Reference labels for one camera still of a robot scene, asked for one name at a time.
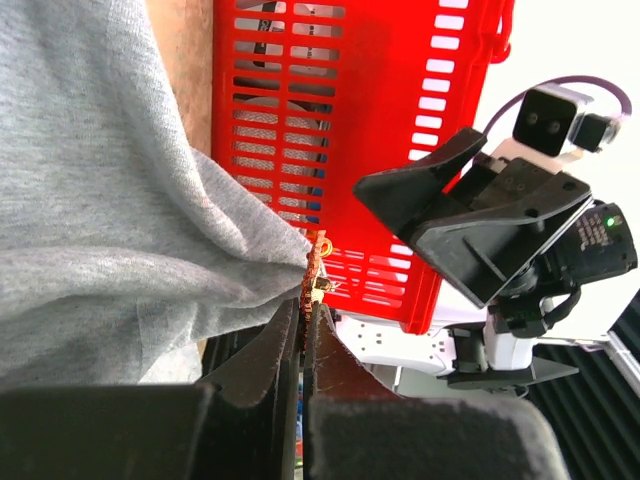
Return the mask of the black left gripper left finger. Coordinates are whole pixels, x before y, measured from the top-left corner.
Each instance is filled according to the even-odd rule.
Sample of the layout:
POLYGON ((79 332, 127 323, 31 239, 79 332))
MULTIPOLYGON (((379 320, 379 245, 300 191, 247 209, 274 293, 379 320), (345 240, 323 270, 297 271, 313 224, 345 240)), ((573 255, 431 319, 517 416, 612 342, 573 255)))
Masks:
POLYGON ((5 479, 290 479, 299 306, 193 384, 56 386, 1 395, 5 479))

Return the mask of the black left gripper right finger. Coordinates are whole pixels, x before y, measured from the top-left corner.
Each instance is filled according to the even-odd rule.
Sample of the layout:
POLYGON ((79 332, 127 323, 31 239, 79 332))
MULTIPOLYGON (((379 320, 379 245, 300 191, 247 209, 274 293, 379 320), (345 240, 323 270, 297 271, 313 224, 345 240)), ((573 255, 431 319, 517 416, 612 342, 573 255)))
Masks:
POLYGON ((529 402, 407 398, 341 342, 325 304, 308 321, 307 479, 566 479, 556 437, 529 402))

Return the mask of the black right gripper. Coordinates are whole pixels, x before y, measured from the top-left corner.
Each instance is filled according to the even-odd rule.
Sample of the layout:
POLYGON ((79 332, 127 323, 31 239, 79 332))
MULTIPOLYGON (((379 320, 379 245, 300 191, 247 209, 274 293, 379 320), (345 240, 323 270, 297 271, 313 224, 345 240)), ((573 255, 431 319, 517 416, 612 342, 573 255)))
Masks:
MULTIPOLYGON (((362 177, 358 201, 402 239, 434 199, 487 143, 465 127, 424 158, 362 177)), ((474 163, 442 196, 443 210, 470 210, 428 220, 412 248, 479 308, 548 250, 584 212, 591 187, 524 158, 474 163)))

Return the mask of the orange maple leaf brooch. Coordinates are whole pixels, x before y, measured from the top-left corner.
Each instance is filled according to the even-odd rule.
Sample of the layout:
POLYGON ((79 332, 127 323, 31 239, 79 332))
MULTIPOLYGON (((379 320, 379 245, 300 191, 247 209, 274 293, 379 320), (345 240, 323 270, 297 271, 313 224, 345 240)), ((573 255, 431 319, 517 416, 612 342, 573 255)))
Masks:
POLYGON ((327 274, 322 272, 322 259, 333 251, 332 242, 326 237, 325 230, 310 233, 308 239, 311 249, 307 253, 307 268, 303 276, 300 295, 300 309, 306 323, 311 319, 313 305, 321 302, 324 293, 333 289, 327 274))

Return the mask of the grey sleeveless shirt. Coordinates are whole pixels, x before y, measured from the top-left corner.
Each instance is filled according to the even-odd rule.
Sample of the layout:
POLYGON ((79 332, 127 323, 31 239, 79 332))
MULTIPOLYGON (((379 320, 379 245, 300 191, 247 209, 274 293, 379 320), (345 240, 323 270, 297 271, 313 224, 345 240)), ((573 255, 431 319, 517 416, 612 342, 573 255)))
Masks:
POLYGON ((1 5, 1 385, 137 383, 269 320, 303 236, 187 139, 141 1, 1 5))

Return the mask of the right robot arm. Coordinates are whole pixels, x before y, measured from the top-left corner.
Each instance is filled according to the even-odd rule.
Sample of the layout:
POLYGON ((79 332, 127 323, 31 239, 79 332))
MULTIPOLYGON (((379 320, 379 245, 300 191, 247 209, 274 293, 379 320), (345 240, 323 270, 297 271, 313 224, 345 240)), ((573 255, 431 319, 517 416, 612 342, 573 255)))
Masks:
POLYGON ((356 183, 374 217, 486 314, 438 321, 421 337, 343 317, 338 336, 360 361, 467 390, 568 376, 571 367, 536 358, 534 347, 551 339, 584 286, 637 267, 621 208, 565 170, 606 135, 516 128, 488 155, 485 141, 465 128, 426 158, 356 183))

